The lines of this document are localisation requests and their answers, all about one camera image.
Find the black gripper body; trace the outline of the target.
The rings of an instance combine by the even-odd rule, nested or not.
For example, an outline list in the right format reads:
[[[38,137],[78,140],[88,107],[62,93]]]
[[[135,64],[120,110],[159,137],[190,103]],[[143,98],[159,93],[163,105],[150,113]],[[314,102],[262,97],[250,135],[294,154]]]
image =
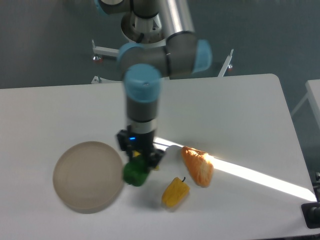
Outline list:
[[[127,130],[127,138],[129,148],[127,150],[127,156],[129,160],[134,157],[134,151],[139,152],[144,160],[155,160],[155,147],[153,145],[153,140],[155,136],[155,131],[152,130],[147,133],[135,133],[130,129]]]

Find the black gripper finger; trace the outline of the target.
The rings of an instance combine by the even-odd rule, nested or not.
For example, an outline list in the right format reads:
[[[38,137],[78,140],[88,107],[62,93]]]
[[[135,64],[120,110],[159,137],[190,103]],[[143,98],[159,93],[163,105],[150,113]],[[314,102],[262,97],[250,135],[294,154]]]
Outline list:
[[[147,158],[146,158],[147,169],[149,171],[155,169],[159,165],[159,163],[161,162],[164,156],[165,156],[164,150],[154,148],[150,153],[147,154]]]
[[[126,129],[121,129],[117,134],[116,134],[116,139],[118,142],[118,146],[122,152],[125,152],[128,159],[132,160],[133,159],[133,147],[132,143],[130,140],[131,137],[131,126],[128,125]]]

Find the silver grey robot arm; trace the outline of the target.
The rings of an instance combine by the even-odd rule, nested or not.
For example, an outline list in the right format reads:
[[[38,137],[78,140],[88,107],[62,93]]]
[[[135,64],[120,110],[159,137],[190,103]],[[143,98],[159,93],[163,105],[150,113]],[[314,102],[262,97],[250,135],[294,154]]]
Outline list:
[[[162,79],[207,70],[213,61],[207,40],[196,36],[188,2],[185,0],[97,0],[104,13],[132,13],[142,20],[159,17],[165,44],[146,47],[138,39],[124,44],[117,55],[117,65],[125,91],[126,129],[117,133],[119,147],[130,162],[134,152],[142,157],[144,171],[154,169],[164,151],[153,145],[157,128],[157,107]]]

